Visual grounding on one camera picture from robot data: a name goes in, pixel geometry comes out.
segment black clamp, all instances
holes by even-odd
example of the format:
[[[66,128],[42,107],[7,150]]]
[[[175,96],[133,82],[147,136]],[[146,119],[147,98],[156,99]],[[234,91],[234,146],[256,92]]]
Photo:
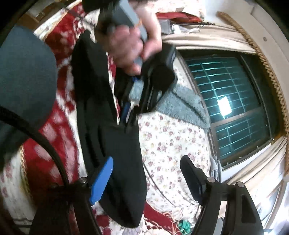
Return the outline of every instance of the black clamp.
[[[108,157],[88,177],[68,186],[53,185],[37,209],[29,235],[72,234],[69,219],[73,212],[80,234],[102,235],[91,206],[100,200],[112,169],[113,160]]]
[[[194,200],[203,206],[192,235],[214,234],[221,201],[227,201],[221,235],[264,234],[257,209],[244,183],[219,183],[196,168],[188,156],[181,158],[180,165]]]

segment black cable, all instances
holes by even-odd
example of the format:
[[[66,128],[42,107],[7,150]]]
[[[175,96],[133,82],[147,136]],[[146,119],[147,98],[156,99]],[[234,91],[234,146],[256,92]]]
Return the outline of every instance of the black cable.
[[[174,207],[177,207],[176,205],[174,205],[164,194],[163,192],[159,189],[159,187],[157,186],[157,184],[155,183],[155,181],[153,180],[153,178],[151,177],[151,174],[149,173],[149,170],[147,169],[146,165],[144,164],[144,162],[142,162],[142,165],[144,166],[144,169],[146,170],[147,174],[149,175],[150,179],[152,180],[152,182],[154,183],[154,185],[156,186],[157,190],[161,193],[161,195],[170,203],[172,204]]]
[[[0,120],[19,129],[20,131],[28,135],[30,138],[32,138],[35,142],[40,144],[41,147],[43,147],[47,151],[47,153],[51,156],[55,165],[57,166],[63,181],[63,185],[64,186],[69,185],[68,177],[59,155],[52,147],[52,145],[48,142],[48,140],[40,132],[31,127],[27,121],[19,117],[17,114],[11,112],[10,110],[2,106],[0,106]]]

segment gray fleece blanket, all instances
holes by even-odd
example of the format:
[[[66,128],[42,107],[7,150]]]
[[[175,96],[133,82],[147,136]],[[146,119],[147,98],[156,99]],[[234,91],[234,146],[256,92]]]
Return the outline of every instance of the gray fleece blanket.
[[[199,126],[205,132],[210,127],[210,118],[202,106],[201,98],[193,90],[179,84],[165,93],[155,110]]]

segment curtain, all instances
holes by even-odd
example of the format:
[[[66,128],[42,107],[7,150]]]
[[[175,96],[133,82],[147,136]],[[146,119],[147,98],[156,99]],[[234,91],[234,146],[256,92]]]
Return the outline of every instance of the curtain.
[[[261,203],[282,181],[285,170],[287,139],[279,138],[265,152],[239,171],[228,184],[245,183],[255,205]],[[226,202],[221,203],[219,217],[224,217]]]
[[[217,49],[255,54],[255,50],[233,26],[226,24],[186,26],[191,33],[165,35],[163,41],[181,49]]]

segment finger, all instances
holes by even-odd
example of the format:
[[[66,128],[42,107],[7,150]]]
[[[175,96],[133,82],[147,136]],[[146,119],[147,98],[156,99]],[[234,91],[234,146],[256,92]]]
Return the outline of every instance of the finger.
[[[115,28],[113,33],[108,35],[108,42],[106,43],[108,48],[107,50],[114,50],[119,47],[119,44],[125,40],[130,35],[129,27],[126,25],[120,25]]]
[[[149,39],[144,44],[144,49],[141,54],[141,57],[144,61],[146,61],[151,55],[158,53],[162,50],[162,41],[155,40],[155,39]]]
[[[117,48],[110,51],[110,54],[114,59],[125,57],[132,48],[136,47],[136,44],[140,41],[140,31],[139,29],[131,29],[130,35],[120,42]]]
[[[124,72],[129,76],[136,76],[141,74],[141,67],[136,64],[132,64],[128,67],[123,68]]]
[[[142,50],[142,41],[138,40],[136,44],[127,51],[126,55],[114,58],[116,66],[123,68],[133,64],[134,60],[140,56]]]

